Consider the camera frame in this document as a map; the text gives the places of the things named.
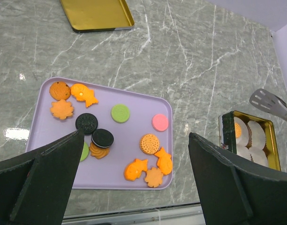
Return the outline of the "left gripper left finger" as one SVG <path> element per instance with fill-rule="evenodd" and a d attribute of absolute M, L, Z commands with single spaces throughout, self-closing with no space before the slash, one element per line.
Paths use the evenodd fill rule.
<path fill-rule="evenodd" d="M 60 225 L 83 151 L 77 130 L 0 161 L 0 225 Z"/>

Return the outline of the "metal tongs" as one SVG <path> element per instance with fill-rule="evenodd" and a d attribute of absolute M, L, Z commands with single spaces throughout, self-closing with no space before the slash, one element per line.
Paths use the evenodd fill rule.
<path fill-rule="evenodd" d="M 265 89 L 257 89 L 250 96 L 249 102 L 255 108 L 287 122 L 287 104 L 271 92 Z"/>

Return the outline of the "pink macaron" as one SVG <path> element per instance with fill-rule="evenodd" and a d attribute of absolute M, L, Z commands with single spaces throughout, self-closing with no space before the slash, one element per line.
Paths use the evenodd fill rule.
<path fill-rule="evenodd" d="M 168 118 L 163 114 L 156 114 L 151 120 L 153 128 L 158 132 L 164 132 L 169 126 Z"/>

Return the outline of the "black white sandwich cookie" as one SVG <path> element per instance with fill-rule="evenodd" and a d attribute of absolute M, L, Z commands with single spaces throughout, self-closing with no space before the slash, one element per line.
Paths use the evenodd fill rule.
<path fill-rule="evenodd" d="M 109 148 L 114 142 L 113 134 L 106 129 L 96 129 L 91 135 L 91 141 L 99 148 Z"/>

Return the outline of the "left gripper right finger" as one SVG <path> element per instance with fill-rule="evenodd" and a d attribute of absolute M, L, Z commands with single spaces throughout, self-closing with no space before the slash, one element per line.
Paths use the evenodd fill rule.
<path fill-rule="evenodd" d="M 287 225 L 287 173 L 244 159 L 196 133 L 189 156 L 208 225 Z"/>

